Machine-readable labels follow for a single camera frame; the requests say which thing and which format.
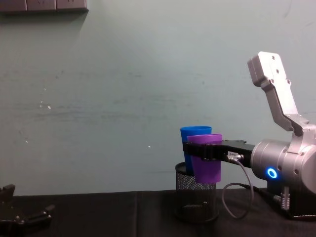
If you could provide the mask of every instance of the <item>black tablecloth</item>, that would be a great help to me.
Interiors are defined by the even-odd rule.
[[[227,191],[232,211],[242,211],[248,192]],[[220,193],[220,215],[208,224],[176,219],[175,191],[15,197],[14,205],[26,214],[56,206],[50,228],[31,237],[316,237],[316,222],[288,220],[259,195],[246,218],[232,219],[223,209]]]

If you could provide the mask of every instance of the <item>cable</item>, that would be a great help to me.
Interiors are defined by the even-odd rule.
[[[227,207],[227,205],[226,205],[226,203],[225,203],[225,192],[226,192],[226,189],[227,189],[228,187],[230,187],[230,186],[233,186],[233,185],[239,185],[239,186],[242,186],[242,187],[245,188],[245,186],[244,186],[243,184],[240,184],[240,183],[231,183],[231,184],[226,185],[226,186],[223,188],[223,192],[222,192],[222,202],[223,202],[223,205],[224,205],[225,209],[227,210],[227,212],[228,212],[233,218],[235,218],[235,219],[242,219],[242,218],[244,218],[244,217],[249,213],[249,211],[251,210],[252,203],[253,203],[253,199],[254,199],[254,191],[253,191],[253,186],[252,186],[252,183],[251,183],[251,181],[250,181],[249,175],[247,174],[247,171],[246,171],[245,167],[242,165],[242,163],[240,163],[239,160],[237,160],[237,159],[233,159],[231,162],[238,164],[238,165],[242,168],[242,170],[244,171],[244,173],[245,173],[245,175],[246,175],[246,177],[247,177],[247,180],[248,180],[249,186],[250,186],[250,192],[251,192],[251,195],[250,195],[250,202],[249,202],[248,208],[247,208],[247,209],[245,210],[245,212],[244,212],[242,215],[240,215],[240,216],[234,215],[234,214],[229,210],[229,208]]]
[[[245,189],[249,189],[250,190],[250,186],[247,184],[239,184],[240,186],[244,187]],[[257,188],[256,186],[253,186],[253,191],[258,193],[260,196],[262,196],[263,198],[268,198],[271,199],[273,201],[275,201],[278,204],[281,204],[281,197],[272,193],[267,192],[266,190]]]

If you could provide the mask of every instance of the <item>electrical outlet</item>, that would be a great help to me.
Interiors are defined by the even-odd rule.
[[[82,9],[88,10],[87,0],[56,0],[57,9]]]
[[[26,0],[0,0],[0,12],[27,11]]]
[[[28,11],[56,10],[56,0],[27,0]]]

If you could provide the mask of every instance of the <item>mesh pencil holder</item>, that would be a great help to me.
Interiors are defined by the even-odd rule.
[[[216,183],[202,184],[186,172],[185,162],[175,166],[177,201],[175,215],[189,223],[206,223],[218,216]]]

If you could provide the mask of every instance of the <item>black bracket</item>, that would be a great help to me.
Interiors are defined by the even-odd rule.
[[[214,144],[195,144],[183,142],[183,152],[187,155],[200,157],[207,160],[221,160],[229,162],[227,155],[239,154],[243,156],[240,162],[250,168],[251,153],[254,145],[247,144],[246,141],[223,140]]]

